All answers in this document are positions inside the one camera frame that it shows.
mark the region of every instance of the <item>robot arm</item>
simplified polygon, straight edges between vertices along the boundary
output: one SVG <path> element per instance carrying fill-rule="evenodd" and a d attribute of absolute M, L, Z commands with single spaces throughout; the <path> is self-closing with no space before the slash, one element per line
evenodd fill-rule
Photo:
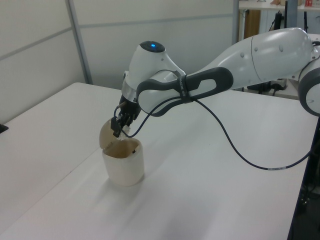
<path fill-rule="evenodd" d="M 203 69 L 186 75 L 157 42 L 144 42 L 125 72 L 121 111 L 113 118 L 114 135 L 142 109 L 158 117 L 169 109 L 226 90 L 279 78 L 299 81 L 298 95 L 309 113 L 320 116 L 320 48 L 299 28 L 267 32 L 242 40 Z"/>

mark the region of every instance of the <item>paper cup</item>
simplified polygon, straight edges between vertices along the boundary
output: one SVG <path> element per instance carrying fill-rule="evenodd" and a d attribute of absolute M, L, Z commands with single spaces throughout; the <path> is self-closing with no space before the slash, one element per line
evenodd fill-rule
<path fill-rule="evenodd" d="M 142 144 L 135 138 L 116 140 L 102 150 L 109 178 L 118 185 L 132 186 L 143 179 L 145 173 Z"/>

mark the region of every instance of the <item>open lid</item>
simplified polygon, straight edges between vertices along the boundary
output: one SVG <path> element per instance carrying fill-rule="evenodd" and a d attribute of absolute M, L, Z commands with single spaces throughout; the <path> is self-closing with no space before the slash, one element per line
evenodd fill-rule
<path fill-rule="evenodd" d="M 99 135 L 100 148 L 108 148 L 117 138 L 114 136 L 114 131 L 111 129 L 111 118 L 102 126 Z"/>

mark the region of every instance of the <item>black cable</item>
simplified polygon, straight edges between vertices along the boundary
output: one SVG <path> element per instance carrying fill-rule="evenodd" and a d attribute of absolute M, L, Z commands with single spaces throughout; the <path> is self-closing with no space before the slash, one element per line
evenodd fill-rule
<path fill-rule="evenodd" d="M 144 119 L 143 122 L 141 123 L 140 127 L 138 128 L 138 130 L 137 130 L 133 135 L 129 136 L 129 135 L 121 128 L 121 126 L 119 125 L 119 127 L 120 127 L 120 129 L 121 129 L 121 132 L 122 132 L 127 138 L 133 138 L 135 135 L 137 135 L 137 134 L 140 132 L 140 130 L 141 130 L 141 128 L 143 127 L 143 125 L 146 123 L 146 121 L 147 121 L 148 118 L 151 116 L 151 114 L 153 114 L 154 111 L 157 110 L 157 108 L 159 108 L 161 105 L 163 105 L 163 104 L 165 104 L 165 103 L 167 103 L 167 102 L 169 102 L 169 101 L 171 101 L 171 100 L 175 100 L 175 99 L 180 99 L 180 97 L 179 97 L 179 96 L 171 97 L 171 98 L 169 98 L 169 99 L 167 99 L 167 100 L 159 103 L 157 106 L 155 106 L 155 108 L 152 109 L 151 112 L 148 113 L 148 115 L 145 117 L 145 119 Z"/>
<path fill-rule="evenodd" d="M 291 240 L 294 240 L 294 223 L 293 223 L 293 220 L 291 222 Z"/>
<path fill-rule="evenodd" d="M 236 149 L 235 145 L 233 144 L 233 142 L 231 141 L 224 125 L 222 124 L 222 122 L 220 121 L 220 119 L 206 106 L 204 105 L 202 102 L 200 102 L 199 100 L 194 100 L 196 103 L 200 104 L 202 107 L 204 107 L 215 119 L 216 121 L 220 124 L 226 138 L 228 139 L 231 147 L 233 148 L 233 150 L 236 152 L 236 154 L 238 154 L 238 156 L 243 160 L 245 161 L 247 164 L 257 168 L 257 169 L 262 169 L 262 170 L 268 170 L 268 171 L 275 171 L 275 170 L 284 170 L 284 169 L 289 169 L 289 168 L 292 168 L 294 167 L 295 165 L 298 165 L 299 163 L 301 163 L 303 160 L 305 160 L 311 153 L 311 150 L 303 157 L 301 158 L 300 160 L 296 161 L 295 163 L 293 164 L 290 164 L 288 166 L 283 166 L 283 167 L 263 167 L 263 166 L 258 166 L 258 165 L 255 165 L 253 164 L 252 162 L 249 162 L 247 159 L 245 159 L 241 154 L 240 152 L 238 152 L 238 150 Z"/>
<path fill-rule="evenodd" d="M 152 109 L 152 110 L 148 113 L 148 115 L 145 117 L 145 119 L 144 119 L 143 122 L 141 123 L 140 127 L 138 128 L 138 130 L 137 130 L 133 135 L 131 135 L 131 136 L 128 135 L 128 134 L 121 128 L 121 126 L 119 125 L 119 127 L 120 127 L 120 129 L 121 129 L 121 132 L 122 132 L 127 138 L 133 138 L 135 135 L 137 135 L 137 134 L 139 133 L 139 131 L 141 130 L 141 128 L 143 127 L 143 125 L 146 123 L 146 121 L 148 120 L 148 118 L 151 116 L 151 114 L 152 114 L 155 110 L 157 110 L 157 108 L 159 108 L 161 105 L 163 105 L 163 104 L 165 104 L 165 103 L 167 103 L 167 102 L 169 102 L 169 101 L 171 101 L 171 100 L 175 100 L 175 99 L 180 99 L 180 97 L 179 97 L 179 96 L 171 97 L 171 98 L 169 98 L 169 99 L 167 99 L 167 100 L 159 103 L 154 109 Z M 283 166 L 283 167 L 262 167 L 262 166 L 255 165 L 255 164 L 253 164 L 252 162 L 248 161 L 246 158 L 244 158 L 244 157 L 240 154 L 240 152 L 238 152 L 238 150 L 236 149 L 235 145 L 234 145 L 233 142 L 231 141 L 231 139 L 230 139 L 230 137 L 229 137 L 229 135 L 228 135 L 228 133 L 227 133 L 224 125 L 223 125 L 222 122 L 220 121 L 220 119 L 219 119 L 206 105 L 204 105 L 202 102 L 200 102 L 200 101 L 197 100 L 197 99 L 192 99 L 192 100 L 195 101 L 196 103 L 200 104 L 202 107 L 204 107 L 204 108 L 216 119 L 216 121 L 220 124 L 220 126 L 221 126 L 221 128 L 222 128 L 222 130 L 223 130 L 223 132 L 224 132 L 224 134 L 225 134 L 225 136 L 226 136 L 226 138 L 228 139 L 231 147 L 232 147 L 233 150 L 236 152 L 236 154 L 238 154 L 238 156 L 239 156 L 243 161 L 245 161 L 247 164 L 249 164 L 249 165 L 251 165 L 251 166 L 253 166 L 253 167 L 257 168 L 257 169 L 267 170 L 267 171 L 277 171 L 277 170 L 289 169 L 289 168 L 292 168 L 292 167 L 298 165 L 299 163 L 301 163 L 301 162 L 302 162 L 303 160 L 305 160 L 305 159 L 310 155 L 310 153 L 311 153 L 311 150 L 310 150 L 303 158 L 301 158 L 300 160 L 298 160 L 298 161 L 296 161 L 296 162 L 294 162 L 293 164 L 290 164 L 290 165 L 288 165 L 288 166 Z"/>
<path fill-rule="evenodd" d="M 273 93 L 272 93 L 272 97 L 274 97 L 274 96 L 275 96 L 276 91 L 278 91 L 278 89 L 275 87 L 275 88 L 274 88 L 274 91 L 273 91 Z"/>

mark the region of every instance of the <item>white wall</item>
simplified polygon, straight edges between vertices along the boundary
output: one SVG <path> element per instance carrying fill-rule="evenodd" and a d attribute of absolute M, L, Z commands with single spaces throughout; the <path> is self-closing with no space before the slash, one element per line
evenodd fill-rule
<path fill-rule="evenodd" d="M 163 44 L 187 74 L 206 66 L 232 45 L 234 0 L 73 3 L 95 85 L 120 89 L 123 73 L 129 69 L 136 47 L 144 41 Z"/>
<path fill-rule="evenodd" d="M 0 1 L 0 123 L 85 82 L 65 0 Z"/>

